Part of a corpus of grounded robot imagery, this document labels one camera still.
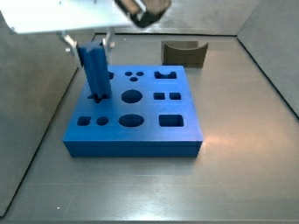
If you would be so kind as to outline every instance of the rectangular hole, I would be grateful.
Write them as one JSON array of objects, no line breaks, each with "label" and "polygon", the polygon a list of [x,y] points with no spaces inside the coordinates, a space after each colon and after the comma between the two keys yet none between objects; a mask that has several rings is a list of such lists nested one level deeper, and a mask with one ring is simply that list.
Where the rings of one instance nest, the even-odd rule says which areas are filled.
[{"label": "rectangular hole", "polygon": [[181,127],[182,116],[181,115],[158,115],[158,124],[161,127]]},{"label": "rectangular hole", "polygon": [[153,98],[156,100],[164,100],[164,93],[153,93]]},{"label": "rectangular hole", "polygon": [[178,101],[181,99],[180,93],[169,93],[170,100]]}]

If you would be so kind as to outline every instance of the hole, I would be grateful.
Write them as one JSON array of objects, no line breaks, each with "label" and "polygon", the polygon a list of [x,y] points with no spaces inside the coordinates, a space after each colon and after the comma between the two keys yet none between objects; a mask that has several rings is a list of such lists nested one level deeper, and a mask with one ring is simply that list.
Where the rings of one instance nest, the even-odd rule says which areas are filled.
[{"label": "hole", "polygon": [[158,115],[158,124],[161,127],[181,127],[182,116],[181,115]]},{"label": "hole", "polygon": [[117,121],[122,126],[134,128],[144,123],[145,119],[140,115],[122,115]]},{"label": "hole", "polygon": [[142,73],[142,72],[137,72],[136,75],[137,75],[137,76],[142,76],[144,73]]},{"label": "hole", "polygon": [[169,93],[170,100],[178,101],[181,99],[180,93]]},{"label": "hole", "polygon": [[101,100],[108,99],[108,98],[109,98],[109,97],[108,97],[105,94],[102,95],[101,98],[98,98],[98,96],[97,96],[96,94],[93,94],[93,95],[90,95],[90,96],[88,97],[88,99],[94,100],[96,103],[100,103]]},{"label": "hole", "polygon": [[164,93],[153,93],[153,98],[156,100],[164,100]]},{"label": "hole", "polygon": [[108,118],[105,116],[101,116],[98,119],[97,119],[97,125],[98,126],[104,126],[108,124]]},{"label": "hole", "polygon": [[114,78],[114,74],[110,73],[110,72],[108,72],[108,78],[109,78],[110,80],[113,80],[113,78]]},{"label": "hole", "polygon": [[130,72],[125,72],[125,76],[130,76],[132,75],[132,73]]},{"label": "hole", "polygon": [[168,74],[161,74],[160,72],[154,72],[153,77],[158,80],[173,80],[176,79],[176,72],[169,72]]},{"label": "hole", "polygon": [[121,100],[126,103],[140,102],[141,99],[142,99],[142,95],[137,90],[126,90],[121,94]]},{"label": "hole", "polygon": [[77,120],[77,125],[78,126],[88,126],[89,125],[89,120],[90,120],[89,116],[81,116]]},{"label": "hole", "polygon": [[136,77],[132,77],[129,80],[130,81],[137,81],[137,78]]}]

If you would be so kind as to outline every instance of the blue shape sorter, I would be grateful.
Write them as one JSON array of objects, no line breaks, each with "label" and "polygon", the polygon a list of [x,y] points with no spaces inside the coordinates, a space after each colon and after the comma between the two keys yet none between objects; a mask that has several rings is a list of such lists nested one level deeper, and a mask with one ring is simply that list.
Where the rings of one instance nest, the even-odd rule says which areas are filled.
[{"label": "blue shape sorter", "polygon": [[110,66],[112,96],[85,83],[62,142],[73,157],[196,157],[201,128],[181,66]]}]

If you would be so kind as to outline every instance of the small circular hole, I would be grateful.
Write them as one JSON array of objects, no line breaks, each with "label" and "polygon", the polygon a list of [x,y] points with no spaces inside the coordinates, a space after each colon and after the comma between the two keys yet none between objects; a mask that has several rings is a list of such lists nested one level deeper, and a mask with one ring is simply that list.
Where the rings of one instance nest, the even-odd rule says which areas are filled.
[{"label": "small circular hole", "polygon": [[122,115],[117,121],[122,126],[134,128],[144,123],[145,119],[140,115]]},{"label": "small circular hole", "polygon": [[137,76],[142,76],[144,73],[142,73],[142,72],[137,72],[136,75],[137,75]]},{"label": "small circular hole", "polygon": [[129,80],[130,81],[137,81],[137,78],[136,77],[132,77]]},{"label": "small circular hole", "polygon": [[90,120],[89,116],[81,116],[77,120],[77,125],[78,126],[88,126],[89,125],[89,120]]},{"label": "small circular hole", "polygon": [[101,116],[98,119],[97,119],[97,125],[98,126],[104,126],[108,124],[108,118],[105,116]]},{"label": "small circular hole", "polygon": [[132,75],[132,73],[130,72],[125,72],[125,76],[130,76]]},{"label": "small circular hole", "polygon": [[121,94],[121,100],[126,103],[136,103],[140,102],[142,99],[142,95],[137,90],[126,90]]}]

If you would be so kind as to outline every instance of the table surface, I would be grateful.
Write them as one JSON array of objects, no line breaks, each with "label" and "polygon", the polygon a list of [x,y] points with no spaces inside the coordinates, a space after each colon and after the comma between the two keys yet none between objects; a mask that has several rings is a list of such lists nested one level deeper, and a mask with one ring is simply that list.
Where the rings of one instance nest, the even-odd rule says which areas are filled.
[{"label": "table surface", "polygon": [[158,65],[162,40],[209,43],[185,73],[197,158],[72,158],[61,143],[76,74],[2,221],[299,221],[299,125],[236,38],[116,36],[110,64]]}]

